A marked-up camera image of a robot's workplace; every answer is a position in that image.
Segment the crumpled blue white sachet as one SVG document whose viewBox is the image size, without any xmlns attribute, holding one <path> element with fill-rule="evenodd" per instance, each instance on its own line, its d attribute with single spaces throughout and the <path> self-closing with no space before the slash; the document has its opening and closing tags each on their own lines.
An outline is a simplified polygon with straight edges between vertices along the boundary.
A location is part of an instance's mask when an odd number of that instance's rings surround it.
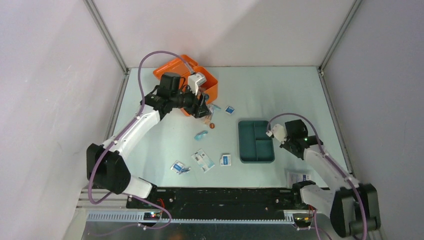
<svg viewBox="0 0 424 240">
<path fill-rule="evenodd" d="M 184 173 L 188 173 L 191 168 L 187 167 L 186 165 L 184 165 L 182 162 L 176 160 L 172 166 L 170 167 L 170 169 L 175 172 L 178 175 L 184 174 Z"/>
</svg>

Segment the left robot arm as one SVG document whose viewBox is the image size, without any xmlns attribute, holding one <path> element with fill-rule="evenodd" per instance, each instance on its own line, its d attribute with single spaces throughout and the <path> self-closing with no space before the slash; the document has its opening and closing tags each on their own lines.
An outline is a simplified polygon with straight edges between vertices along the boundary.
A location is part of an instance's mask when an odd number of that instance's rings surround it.
<svg viewBox="0 0 424 240">
<path fill-rule="evenodd" d="M 86 174 L 89 186 L 97 186 L 113 194 L 137 196 L 145 208 L 153 208 L 158 194 L 153 184 L 133 176 L 126 159 L 145 136 L 173 109 L 183 109 L 196 119 L 210 115 L 206 94 L 200 86 L 207 81 L 197 72 L 183 77 L 165 72 L 153 90 L 140 102 L 140 108 L 130 122 L 102 144 L 92 143 L 86 150 Z"/>
</svg>

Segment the teal divided tray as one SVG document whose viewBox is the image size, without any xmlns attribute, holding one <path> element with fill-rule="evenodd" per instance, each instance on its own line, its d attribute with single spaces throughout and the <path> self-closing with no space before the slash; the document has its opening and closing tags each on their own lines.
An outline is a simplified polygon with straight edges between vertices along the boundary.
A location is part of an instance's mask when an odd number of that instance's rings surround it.
<svg viewBox="0 0 424 240">
<path fill-rule="evenodd" d="M 238 122 L 239 158 L 245 164 L 269 164 L 275 160 L 274 144 L 267 132 L 266 120 Z"/>
</svg>

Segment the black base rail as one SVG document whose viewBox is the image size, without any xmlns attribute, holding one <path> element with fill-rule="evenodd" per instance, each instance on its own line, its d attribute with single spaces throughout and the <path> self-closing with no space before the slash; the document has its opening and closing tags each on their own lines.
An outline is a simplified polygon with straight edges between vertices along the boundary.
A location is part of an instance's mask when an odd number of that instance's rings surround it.
<svg viewBox="0 0 424 240">
<path fill-rule="evenodd" d="M 289 212 L 312 215 L 313 209 L 302 203 L 300 194 L 289 188 L 190 188 L 157 187 L 147 202 L 127 198 L 126 208 L 157 210 L 163 207 L 174 221 L 273 221 L 287 220 Z"/>
</svg>

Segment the small blue white sachet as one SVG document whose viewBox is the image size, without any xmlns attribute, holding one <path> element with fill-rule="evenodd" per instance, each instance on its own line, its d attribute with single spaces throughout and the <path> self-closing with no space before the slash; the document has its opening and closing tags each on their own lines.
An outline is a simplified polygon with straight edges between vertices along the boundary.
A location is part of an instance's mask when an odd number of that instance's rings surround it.
<svg viewBox="0 0 424 240">
<path fill-rule="evenodd" d="M 228 106 L 225 108 L 225 112 L 226 112 L 227 114 L 229 114 L 229 115 L 232 115 L 232 114 L 234 113 L 234 111 L 235 111 L 235 109 L 234 109 L 232 106 L 230 106 L 230 105 L 228 105 Z"/>
</svg>

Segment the long white teal packet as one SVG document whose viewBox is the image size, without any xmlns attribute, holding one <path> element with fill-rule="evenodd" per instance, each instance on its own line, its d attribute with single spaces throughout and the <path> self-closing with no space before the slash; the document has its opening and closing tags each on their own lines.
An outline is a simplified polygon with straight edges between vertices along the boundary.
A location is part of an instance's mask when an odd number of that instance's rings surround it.
<svg viewBox="0 0 424 240">
<path fill-rule="evenodd" d="M 194 154 L 191 155 L 191 158 L 198 164 L 204 173 L 208 172 L 211 168 L 215 166 L 215 163 L 211 158 L 205 153 L 203 149 L 199 149 Z"/>
</svg>

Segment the blue white alcohol pad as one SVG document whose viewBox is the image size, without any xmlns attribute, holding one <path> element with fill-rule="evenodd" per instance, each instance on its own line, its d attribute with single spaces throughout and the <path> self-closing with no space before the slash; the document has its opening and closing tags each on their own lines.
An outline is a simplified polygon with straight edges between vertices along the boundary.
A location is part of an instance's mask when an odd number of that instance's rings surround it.
<svg viewBox="0 0 424 240">
<path fill-rule="evenodd" d="M 231 165 L 232 165 L 231 155 L 230 154 L 223 154 L 221 156 L 221 159 L 220 159 L 220 166 L 226 167 L 226 166 L 231 166 Z"/>
</svg>

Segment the clear bag of swabs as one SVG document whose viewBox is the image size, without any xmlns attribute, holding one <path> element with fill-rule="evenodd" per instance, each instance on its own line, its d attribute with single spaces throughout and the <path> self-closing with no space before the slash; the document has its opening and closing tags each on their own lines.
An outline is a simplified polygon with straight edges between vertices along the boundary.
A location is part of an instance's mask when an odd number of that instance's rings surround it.
<svg viewBox="0 0 424 240">
<path fill-rule="evenodd" d="M 209 113 L 203 118 L 203 123 L 205 125 L 209 125 L 211 123 L 211 120 L 215 111 L 221 110 L 221 108 L 215 104 L 208 104 L 207 108 L 209 110 Z"/>
</svg>

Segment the teal crumpled wrapper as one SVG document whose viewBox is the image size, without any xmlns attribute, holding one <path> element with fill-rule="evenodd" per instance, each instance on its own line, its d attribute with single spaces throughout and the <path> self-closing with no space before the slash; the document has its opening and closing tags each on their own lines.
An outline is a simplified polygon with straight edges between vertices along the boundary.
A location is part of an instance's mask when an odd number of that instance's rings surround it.
<svg viewBox="0 0 424 240">
<path fill-rule="evenodd" d="M 196 141 L 200 141 L 202 138 L 204 138 L 207 134 L 208 134 L 209 132 L 207 131 L 207 130 L 203 130 L 203 131 L 201 131 L 201 132 L 199 132 L 199 133 L 197 133 L 195 136 L 194 136 L 194 139 L 196 140 Z"/>
</svg>

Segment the white leaflet near base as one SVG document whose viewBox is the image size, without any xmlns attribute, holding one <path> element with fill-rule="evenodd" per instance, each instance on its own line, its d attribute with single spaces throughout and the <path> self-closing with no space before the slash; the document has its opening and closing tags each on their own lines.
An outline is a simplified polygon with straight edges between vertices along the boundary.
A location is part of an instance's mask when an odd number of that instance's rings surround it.
<svg viewBox="0 0 424 240">
<path fill-rule="evenodd" d="M 299 173 L 299 172 L 288 171 L 286 176 L 287 176 L 287 186 L 289 188 L 292 188 L 293 184 L 304 182 L 304 181 L 310 181 L 312 179 L 312 176 L 309 173 Z"/>
</svg>

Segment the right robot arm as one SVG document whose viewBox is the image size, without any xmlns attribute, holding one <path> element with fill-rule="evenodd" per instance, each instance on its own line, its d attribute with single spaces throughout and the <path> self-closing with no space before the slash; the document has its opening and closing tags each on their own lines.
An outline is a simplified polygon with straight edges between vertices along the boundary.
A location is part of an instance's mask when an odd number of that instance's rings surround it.
<svg viewBox="0 0 424 240">
<path fill-rule="evenodd" d="M 275 124 L 267 135 L 280 147 L 311 166 L 327 185 L 324 190 L 311 180 L 294 183 L 291 204 L 297 209 L 310 205 L 326 215 L 342 238 L 365 237 L 381 228 L 376 188 L 345 171 L 325 149 L 317 135 L 309 135 L 298 119 Z"/>
</svg>

